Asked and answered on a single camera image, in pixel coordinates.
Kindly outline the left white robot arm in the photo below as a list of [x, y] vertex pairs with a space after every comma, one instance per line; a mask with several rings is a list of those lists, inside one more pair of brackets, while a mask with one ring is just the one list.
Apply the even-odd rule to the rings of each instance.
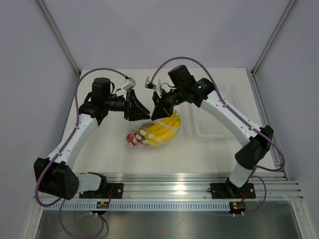
[[88, 172], [76, 176], [75, 161], [90, 135], [101, 125], [109, 112], [123, 112], [128, 121], [148, 120], [150, 111], [137, 99], [133, 78], [125, 80], [122, 95], [112, 93], [114, 83], [108, 78], [96, 78], [92, 89], [76, 111], [74, 127], [46, 157], [34, 163], [35, 192], [59, 199], [72, 199], [76, 194], [84, 198], [103, 198], [108, 194], [107, 178]]

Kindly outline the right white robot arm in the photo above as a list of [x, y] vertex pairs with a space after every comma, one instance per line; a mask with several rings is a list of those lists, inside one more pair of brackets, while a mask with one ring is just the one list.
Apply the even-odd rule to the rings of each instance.
[[216, 84], [207, 78], [196, 80], [185, 65], [179, 65], [168, 72], [173, 87], [166, 92], [161, 83], [147, 81], [145, 87], [153, 89], [155, 105], [152, 120], [170, 116], [173, 108], [184, 102], [194, 104], [220, 121], [241, 144], [235, 154], [236, 165], [227, 178], [221, 194], [230, 198], [238, 197], [256, 170], [257, 164], [271, 147], [273, 129], [261, 127], [250, 121], [220, 94]]

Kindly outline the red fruit bunch with leaves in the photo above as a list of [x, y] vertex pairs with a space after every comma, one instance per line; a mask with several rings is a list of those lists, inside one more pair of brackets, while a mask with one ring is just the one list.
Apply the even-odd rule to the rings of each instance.
[[129, 134], [127, 134], [126, 142], [130, 146], [136, 146], [136, 147], [149, 146], [149, 141], [145, 138], [145, 136], [136, 132], [130, 132]]

